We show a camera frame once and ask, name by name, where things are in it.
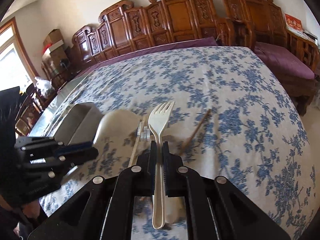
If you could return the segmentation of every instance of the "purple seat cushion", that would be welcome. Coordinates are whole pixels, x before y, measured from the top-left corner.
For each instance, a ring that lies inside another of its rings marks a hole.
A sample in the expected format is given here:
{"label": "purple seat cushion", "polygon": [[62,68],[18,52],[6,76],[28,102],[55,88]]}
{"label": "purple seat cushion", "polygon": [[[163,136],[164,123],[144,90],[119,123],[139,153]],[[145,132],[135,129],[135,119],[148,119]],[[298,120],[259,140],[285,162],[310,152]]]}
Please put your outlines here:
{"label": "purple seat cushion", "polygon": [[109,66],[111,64],[127,60],[130,58],[134,57],[139,57],[151,53],[156,53],[156,52],[161,52],[161,51],[167,51],[167,50],[173,50],[173,49],[185,49],[185,48],[195,48],[195,47],[209,47],[209,46],[219,46],[215,40],[214,37],[209,37],[209,38],[204,38],[204,39],[199,39],[199,40],[192,40],[192,41],[181,41],[181,42],[175,42],[175,43],[170,43],[170,44],[164,44],[164,45],[159,45],[156,47],[152,48],[147,48],[147,49],[142,49],[138,50],[135,52],[131,52],[119,57],[115,57],[109,60],[106,60],[104,62],[98,63],[96,65],[93,65],[84,71],[81,71],[78,76],[81,76],[83,73],[91,72],[92,70],[99,68],[99,67],[104,67],[104,66]]}
{"label": "purple seat cushion", "polygon": [[254,52],[273,73],[285,73],[305,79],[315,78],[313,71],[286,48],[257,42]]}

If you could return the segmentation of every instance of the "white plastic bag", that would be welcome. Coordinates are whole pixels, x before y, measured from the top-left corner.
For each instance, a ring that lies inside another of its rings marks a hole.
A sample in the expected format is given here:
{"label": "white plastic bag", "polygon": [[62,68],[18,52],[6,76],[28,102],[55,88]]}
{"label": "white plastic bag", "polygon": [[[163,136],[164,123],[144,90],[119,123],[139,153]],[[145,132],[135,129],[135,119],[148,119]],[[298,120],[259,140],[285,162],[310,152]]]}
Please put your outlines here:
{"label": "white plastic bag", "polygon": [[49,98],[49,96],[54,93],[54,88],[50,84],[50,81],[41,77],[35,77],[35,80],[37,81],[36,87],[40,89],[41,95],[44,98]]}

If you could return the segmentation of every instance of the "wooden armrest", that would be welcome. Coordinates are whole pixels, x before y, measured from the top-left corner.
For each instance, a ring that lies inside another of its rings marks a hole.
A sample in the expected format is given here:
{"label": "wooden armrest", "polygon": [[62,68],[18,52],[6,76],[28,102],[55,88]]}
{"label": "wooden armrest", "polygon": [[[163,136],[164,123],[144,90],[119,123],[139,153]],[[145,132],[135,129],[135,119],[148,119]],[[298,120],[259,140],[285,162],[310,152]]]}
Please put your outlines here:
{"label": "wooden armrest", "polygon": [[306,40],[288,29],[287,35],[288,50],[315,72],[319,64],[318,46],[314,42]]}
{"label": "wooden armrest", "polygon": [[254,51],[254,47],[256,46],[256,33],[253,22],[232,19],[232,23],[235,29],[236,46],[248,47]]}
{"label": "wooden armrest", "polygon": [[216,19],[217,39],[220,39],[223,46],[235,45],[235,29],[229,18]]}

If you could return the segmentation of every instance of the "silver rivet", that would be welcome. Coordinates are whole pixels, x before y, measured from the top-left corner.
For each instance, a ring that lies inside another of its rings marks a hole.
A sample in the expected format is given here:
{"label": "silver rivet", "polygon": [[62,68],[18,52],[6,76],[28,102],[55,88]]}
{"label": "silver rivet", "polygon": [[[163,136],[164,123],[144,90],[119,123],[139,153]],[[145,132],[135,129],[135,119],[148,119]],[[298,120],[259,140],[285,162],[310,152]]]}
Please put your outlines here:
{"label": "silver rivet", "polygon": [[100,184],[101,182],[103,182],[103,177],[94,177],[92,181],[94,184]]}
{"label": "silver rivet", "polygon": [[49,175],[50,178],[54,178],[56,176],[56,174],[54,174],[53,171],[49,171],[48,175]]}
{"label": "silver rivet", "polygon": [[186,166],[181,166],[178,168],[178,171],[180,173],[187,173],[188,172],[188,168]]}
{"label": "silver rivet", "polygon": [[141,167],[135,165],[135,166],[133,166],[133,167],[131,168],[131,170],[132,170],[133,172],[140,172],[140,171],[141,171]]}
{"label": "silver rivet", "polygon": [[219,176],[216,178],[217,182],[220,184],[225,184],[227,182],[227,179],[223,176]]}

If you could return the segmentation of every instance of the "floral tablecloth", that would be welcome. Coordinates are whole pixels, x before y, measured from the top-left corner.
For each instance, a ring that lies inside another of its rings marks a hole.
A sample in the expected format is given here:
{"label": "floral tablecloth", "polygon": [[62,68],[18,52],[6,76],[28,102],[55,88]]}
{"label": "floral tablecloth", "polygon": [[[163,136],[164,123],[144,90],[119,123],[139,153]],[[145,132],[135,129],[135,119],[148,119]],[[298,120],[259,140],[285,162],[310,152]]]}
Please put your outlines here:
{"label": "floral tablecloth", "polygon": [[[166,133],[171,153],[212,115],[182,156],[201,176],[226,176],[297,239],[320,206],[316,169],[306,131],[290,98],[248,48],[177,49],[136,57],[89,74],[60,106],[45,135],[53,135],[72,106],[93,101],[103,112],[150,113],[175,100]],[[116,176],[128,165],[130,138],[105,138],[96,160],[60,190],[41,199],[51,215],[92,177]],[[149,200],[137,201],[132,239],[187,239],[184,220],[154,230]]]}

